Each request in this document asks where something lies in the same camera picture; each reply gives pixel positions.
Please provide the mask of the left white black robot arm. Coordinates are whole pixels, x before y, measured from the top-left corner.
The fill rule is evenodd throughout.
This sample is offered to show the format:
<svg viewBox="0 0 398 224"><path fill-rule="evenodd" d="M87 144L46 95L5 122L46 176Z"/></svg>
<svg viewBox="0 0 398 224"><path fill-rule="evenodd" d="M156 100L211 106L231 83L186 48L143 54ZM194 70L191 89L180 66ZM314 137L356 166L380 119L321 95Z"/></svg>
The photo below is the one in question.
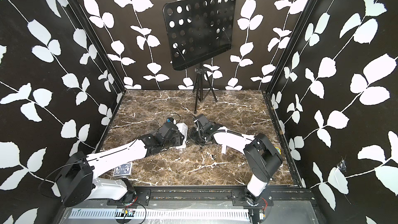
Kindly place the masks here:
<svg viewBox="0 0 398 224"><path fill-rule="evenodd" d="M136 192L128 179L103 179L101 175L129 162L160 153L170 147L183 146L187 140L185 123L164 123L159 129L125 145L89 155L73 154L56 177L56 186L65 207L85 200L111 199L130 204Z"/></svg>

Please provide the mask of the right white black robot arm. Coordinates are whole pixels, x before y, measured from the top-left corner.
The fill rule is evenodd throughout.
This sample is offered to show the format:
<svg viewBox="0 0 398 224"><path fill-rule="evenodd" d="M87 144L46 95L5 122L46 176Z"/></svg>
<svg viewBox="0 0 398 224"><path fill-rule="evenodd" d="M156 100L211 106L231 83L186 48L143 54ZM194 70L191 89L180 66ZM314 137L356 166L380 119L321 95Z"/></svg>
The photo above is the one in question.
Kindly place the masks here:
<svg viewBox="0 0 398 224"><path fill-rule="evenodd" d="M256 205L273 175L283 164L279 148L269 138L259 133L246 135L209 121L203 114L194 117L195 127L190 139L198 145L218 144L222 149L230 147L243 153L252 171L252 177L245 189L245 198L250 205Z"/></svg>

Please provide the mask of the white digital alarm clock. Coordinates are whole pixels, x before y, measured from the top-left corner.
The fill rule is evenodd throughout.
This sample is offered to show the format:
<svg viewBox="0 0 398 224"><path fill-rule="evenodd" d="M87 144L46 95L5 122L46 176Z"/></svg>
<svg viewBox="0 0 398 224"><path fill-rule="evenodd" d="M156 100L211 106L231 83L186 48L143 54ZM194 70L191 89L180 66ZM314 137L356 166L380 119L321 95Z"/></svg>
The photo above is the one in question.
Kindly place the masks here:
<svg viewBox="0 0 398 224"><path fill-rule="evenodd" d="M185 123L177 123L178 131L180 133L180 141L175 148L184 149L187 145L187 136L188 136L188 126Z"/></svg>

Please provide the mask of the white battery cover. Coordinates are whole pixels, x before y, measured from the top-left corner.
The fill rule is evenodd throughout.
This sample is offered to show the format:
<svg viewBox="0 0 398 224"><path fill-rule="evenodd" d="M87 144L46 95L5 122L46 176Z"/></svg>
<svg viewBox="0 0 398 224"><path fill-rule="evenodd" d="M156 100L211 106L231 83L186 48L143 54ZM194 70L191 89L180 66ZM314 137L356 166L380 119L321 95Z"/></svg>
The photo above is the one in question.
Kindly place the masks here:
<svg viewBox="0 0 398 224"><path fill-rule="evenodd" d="M222 154L226 154L226 152L227 152L227 146L226 146L226 144L223 144L223 145L222 145L221 153L222 153Z"/></svg>

